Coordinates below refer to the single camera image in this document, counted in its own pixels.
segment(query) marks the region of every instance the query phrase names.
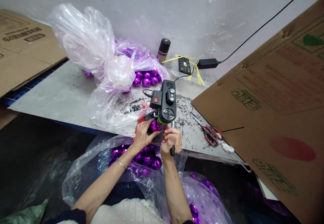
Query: bracelet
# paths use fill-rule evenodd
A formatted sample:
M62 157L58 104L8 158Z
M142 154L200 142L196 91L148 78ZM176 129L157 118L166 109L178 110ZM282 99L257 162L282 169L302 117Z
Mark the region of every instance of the bracelet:
M117 161L120 165L122 165L122 167L123 167L124 169L127 169L127 167L125 167L125 166L120 162L120 160L119 160L118 158L116 158L116 161Z

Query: cardboard box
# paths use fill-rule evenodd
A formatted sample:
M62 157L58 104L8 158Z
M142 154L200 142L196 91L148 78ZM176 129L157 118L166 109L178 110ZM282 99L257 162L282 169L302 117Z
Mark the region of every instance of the cardboard box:
M324 0L192 104L212 126L232 130L229 145L302 223L323 223Z
M19 112L10 109L0 108L0 130L9 124L19 114Z
M50 26L0 10L0 97L63 59Z

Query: power adapter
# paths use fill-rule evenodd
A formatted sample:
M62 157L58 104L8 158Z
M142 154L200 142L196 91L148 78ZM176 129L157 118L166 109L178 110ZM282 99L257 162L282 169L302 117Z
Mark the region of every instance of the power adapter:
M220 61L217 61L217 59L201 59L199 60L197 67L198 69L211 69L216 68L218 64L220 64Z

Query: speaker grille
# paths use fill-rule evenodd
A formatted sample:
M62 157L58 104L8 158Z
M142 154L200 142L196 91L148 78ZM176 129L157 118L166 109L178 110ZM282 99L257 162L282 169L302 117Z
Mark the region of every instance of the speaker grille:
M166 85L168 86L168 88L173 88L173 85L171 82L168 82Z
M166 108L163 111L163 114L165 116L166 119L172 120L174 118L174 112L171 108Z

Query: dark sleeve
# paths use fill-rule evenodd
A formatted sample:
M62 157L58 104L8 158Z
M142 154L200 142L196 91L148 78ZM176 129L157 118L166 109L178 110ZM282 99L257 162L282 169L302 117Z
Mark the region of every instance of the dark sleeve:
M57 224L61 221L75 221L77 224L86 224L85 211L79 209L63 211L58 217L49 219L45 224Z

